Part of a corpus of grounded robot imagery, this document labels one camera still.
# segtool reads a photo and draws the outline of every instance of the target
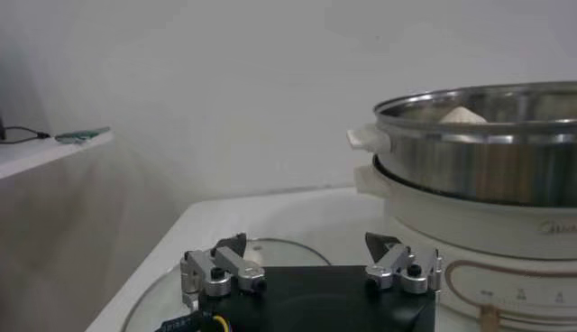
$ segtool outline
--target yellow wire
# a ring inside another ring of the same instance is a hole
[[[217,322],[220,323],[220,325],[223,326],[223,331],[224,332],[232,332],[229,328],[228,328],[228,322],[226,321],[226,319],[224,319],[224,317],[222,316],[218,316],[218,315],[214,315],[213,319],[216,320]]]

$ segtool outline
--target pot handle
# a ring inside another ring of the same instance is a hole
[[[390,137],[375,124],[366,124],[361,128],[347,130],[346,136],[353,150],[365,150],[372,153],[390,152]]]
[[[369,194],[379,198],[390,198],[392,188],[383,176],[377,173],[372,165],[354,169],[354,186],[362,194]]]

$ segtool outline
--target wall shelf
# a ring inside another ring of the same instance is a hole
[[[0,179],[10,177],[45,163],[111,142],[111,132],[100,134],[82,144],[62,144],[54,138],[14,145],[0,145]]]

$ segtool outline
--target metal bracket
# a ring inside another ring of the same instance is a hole
[[[245,261],[229,247],[223,246],[216,249],[215,263],[237,278],[238,286],[242,291],[262,293],[266,290],[264,269],[257,263]]]
[[[378,290],[387,290],[393,285],[393,276],[410,261],[410,248],[394,244],[378,262],[367,266],[364,271],[368,281]]]
[[[436,250],[419,253],[413,263],[400,273],[403,290],[412,294],[423,294],[428,290],[439,291],[443,274],[443,257]]]
[[[443,275],[443,258],[436,250],[415,255],[410,247],[399,243],[383,243],[389,250],[373,265],[365,268],[368,283],[379,291],[392,287],[395,275],[403,291],[423,294],[439,291]]]
[[[231,274],[217,267],[206,253],[200,250],[186,252],[184,259],[189,273],[188,280],[183,281],[183,291],[185,288],[187,291],[201,290],[210,297],[223,297],[230,294]]]

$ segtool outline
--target screw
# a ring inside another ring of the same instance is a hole
[[[224,270],[220,267],[214,267],[210,270],[210,279],[216,281],[224,278]]]
[[[409,277],[418,277],[421,275],[422,269],[418,264],[412,264],[407,268],[407,274]]]

